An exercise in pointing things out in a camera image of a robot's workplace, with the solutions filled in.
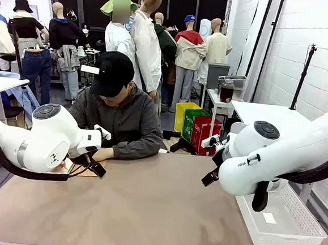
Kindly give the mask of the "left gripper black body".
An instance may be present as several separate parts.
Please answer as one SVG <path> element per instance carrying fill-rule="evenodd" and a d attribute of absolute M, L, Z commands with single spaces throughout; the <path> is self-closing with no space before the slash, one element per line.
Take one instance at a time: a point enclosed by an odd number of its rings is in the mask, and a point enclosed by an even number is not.
<path fill-rule="evenodd" d="M 74 163 L 76 165 L 87 166 L 89 162 L 88 162 L 86 156 L 88 156 L 88 158 L 91 158 L 96 153 L 96 151 L 97 151 L 97 149 L 95 149 L 94 151 L 91 151 L 91 152 L 87 152 L 85 154 L 81 154 L 78 157 L 70 158 L 70 160 L 72 161 L 72 163 Z"/>

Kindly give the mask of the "person's left hand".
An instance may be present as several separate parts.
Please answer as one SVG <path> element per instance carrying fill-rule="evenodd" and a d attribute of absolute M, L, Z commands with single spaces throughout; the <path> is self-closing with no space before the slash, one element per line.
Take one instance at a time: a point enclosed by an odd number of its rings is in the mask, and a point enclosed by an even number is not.
<path fill-rule="evenodd" d="M 102 162 L 104 160 L 107 160 L 109 158 L 114 157 L 114 151 L 113 148 L 100 148 L 98 151 L 95 152 L 95 154 L 92 156 L 92 159 L 96 162 Z"/>

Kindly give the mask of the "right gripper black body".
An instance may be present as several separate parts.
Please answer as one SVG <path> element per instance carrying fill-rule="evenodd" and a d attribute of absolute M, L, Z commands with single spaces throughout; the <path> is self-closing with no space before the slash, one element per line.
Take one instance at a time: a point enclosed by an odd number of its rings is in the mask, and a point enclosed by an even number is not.
<path fill-rule="evenodd" d="M 228 146 L 224 145 L 220 148 L 216 148 L 216 152 L 214 156 L 212 157 L 212 160 L 214 164 L 216 165 L 216 168 L 212 172 L 218 172 L 221 164 L 226 160 L 229 159 L 229 149 Z"/>

